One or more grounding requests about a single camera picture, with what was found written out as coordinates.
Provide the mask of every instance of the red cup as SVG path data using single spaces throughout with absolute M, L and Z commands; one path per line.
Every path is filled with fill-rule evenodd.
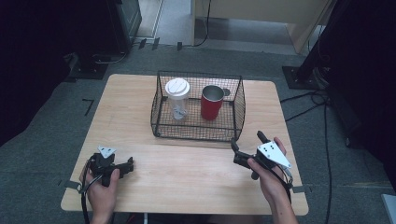
M 205 86 L 201 97 L 201 116 L 206 120 L 215 119 L 221 109 L 224 90 L 215 85 Z

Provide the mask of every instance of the wire basket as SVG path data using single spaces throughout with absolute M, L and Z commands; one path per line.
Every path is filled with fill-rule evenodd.
M 181 77 L 190 83 L 188 115 L 174 119 L 165 90 L 166 83 Z M 214 120 L 201 117 L 202 89 L 217 85 L 226 92 L 219 115 Z M 230 142 L 238 140 L 245 121 L 245 93 L 241 76 L 159 71 L 151 108 L 151 128 L 157 137 Z

